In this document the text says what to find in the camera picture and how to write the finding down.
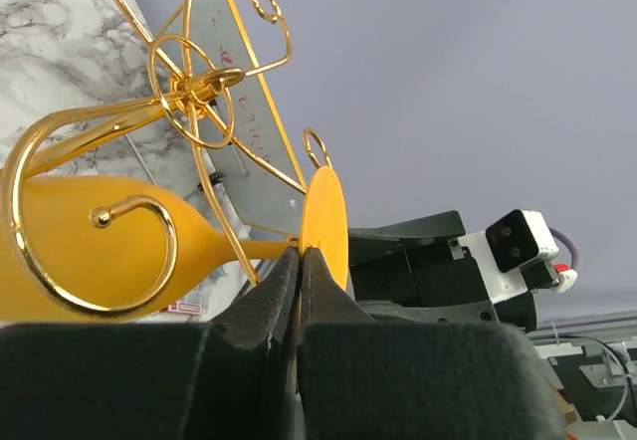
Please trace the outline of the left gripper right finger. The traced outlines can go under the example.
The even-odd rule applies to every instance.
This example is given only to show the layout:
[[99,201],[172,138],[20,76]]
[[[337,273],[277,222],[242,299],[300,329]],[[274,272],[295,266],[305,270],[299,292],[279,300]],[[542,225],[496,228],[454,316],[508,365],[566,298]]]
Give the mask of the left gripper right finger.
[[562,439],[538,355],[516,328],[389,323],[332,279],[318,249],[302,267],[299,382],[310,439]]

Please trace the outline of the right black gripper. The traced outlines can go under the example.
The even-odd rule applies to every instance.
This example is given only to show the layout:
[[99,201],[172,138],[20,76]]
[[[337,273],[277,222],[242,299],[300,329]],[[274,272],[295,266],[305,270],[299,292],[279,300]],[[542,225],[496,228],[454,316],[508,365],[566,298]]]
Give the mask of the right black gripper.
[[378,228],[351,228],[349,281],[357,303],[379,320],[484,321],[535,330],[522,273],[503,273],[482,232],[456,211]]

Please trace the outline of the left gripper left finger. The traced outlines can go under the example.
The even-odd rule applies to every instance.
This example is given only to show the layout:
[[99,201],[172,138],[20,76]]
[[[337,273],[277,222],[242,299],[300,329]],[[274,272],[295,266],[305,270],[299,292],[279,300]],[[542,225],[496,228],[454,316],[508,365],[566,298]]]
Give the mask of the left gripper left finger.
[[194,324],[1,331],[5,439],[290,439],[300,256]]

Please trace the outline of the yellow plastic wine glass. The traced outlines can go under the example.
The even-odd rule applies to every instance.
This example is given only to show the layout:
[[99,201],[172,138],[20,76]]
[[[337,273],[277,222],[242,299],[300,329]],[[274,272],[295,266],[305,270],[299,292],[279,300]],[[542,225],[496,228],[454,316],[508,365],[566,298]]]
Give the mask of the yellow plastic wine glass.
[[241,256],[286,243],[232,245],[176,194],[136,178],[1,173],[1,318],[110,322],[157,312]]

